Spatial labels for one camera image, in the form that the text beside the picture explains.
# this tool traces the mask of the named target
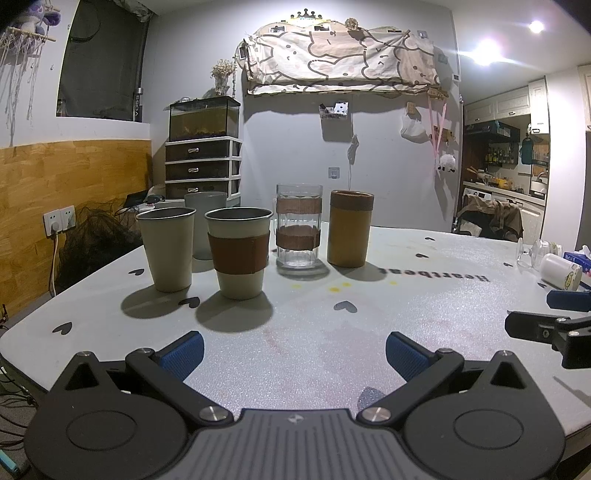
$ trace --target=table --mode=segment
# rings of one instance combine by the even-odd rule
[[[287,275],[271,251],[264,293],[242,302],[219,294],[211,262],[194,262],[188,291],[155,291],[138,248],[4,334],[2,362],[48,390],[78,351],[120,360],[198,330],[205,357],[185,382],[234,415],[243,407],[347,407],[355,415],[367,387],[389,393],[404,383],[385,357],[388,334],[399,330],[431,350],[451,347],[466,359],[514,351],[567,433],[566,456],[591,443],[591,372],[564,370],[548,345],[504,331],[507,310],[561,314],[545,303],[550,287],[516,265],[516,244],[372,227],[368,263],[343,270],[326,262],[327,230],[324,224],[323,263],[315,275]],[[179,305],[195,297],[198,308],[191,308],[197,300]]]

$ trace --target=wall hanging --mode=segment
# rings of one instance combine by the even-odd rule
[[[424,93],[439,88],[433,42],[410,30],[361,28],[315,12],[261,27],[238,45],[248,93]]]
[[[30,85],[29,108],[27,119],[33,119],[33,96],[35,83],[41,61],[41,52],[46,41],[55,41],[49,37],[49,27],[58,25],[61,20],[60,9],[49,1],[37,0],[28,9],[14,19],[12,24],[0,35],[0,84],[2,93],[7,94],[5,113],[7,126],[10,129],[11,142],[14,138],[18,96],[25,72],[29,69]]]

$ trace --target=aquarium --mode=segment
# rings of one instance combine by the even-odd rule
[[[231,97],[177,102],[170,106],[170,141],[238,138],[240,103]]]

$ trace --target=gray wall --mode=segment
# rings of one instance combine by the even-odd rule
[[[426,30],[449,63],[436,62],[443,86],[450,91],[446,128],[460,138],[460,105],[456,84],[455,37],[450,11],[420,0],[318,0],[314,10],[324,18],[358,19],[364,28],[383,25]],[[167,105],[183,96],[202,97],[212,86],[210,69],[220,58],[230,59],[238,43],[267,23],[301,11],[302,3],[219,0],[156,17],[148,32],[144,57],[144,122],[151,124],[154,183],[164,181],[164,143],[168,137]],[[459,189],[459,172],[435,175],[429,142],[414,144],[400,136],[408,101],[417,103],[423,125],[430,130],[426,95],[384,98],[370,93],[349,95],[352,122],[321,125],[318,104],[333,105],[342,95],[293,94],[244,98],[241,71],[236,98],[241,102],[244,140],[242,204],[271,207],[277,183],[324,185],[324,215],[329,193],[348,186],[347,150],[351,131],[360,146],[352,167],[351,188],[376,196],[373,224],[449,231]],[[441,112],[441,103],[436,102]],[[450,153],[459,158],[459,146]],[[329,180],[329,167],[340,167],[341,178]]]

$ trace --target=glass mug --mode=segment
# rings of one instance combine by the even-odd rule
[[[287,268],[313,267],[320,246],[322,185],[277,185],[275,212],[278,263]]]

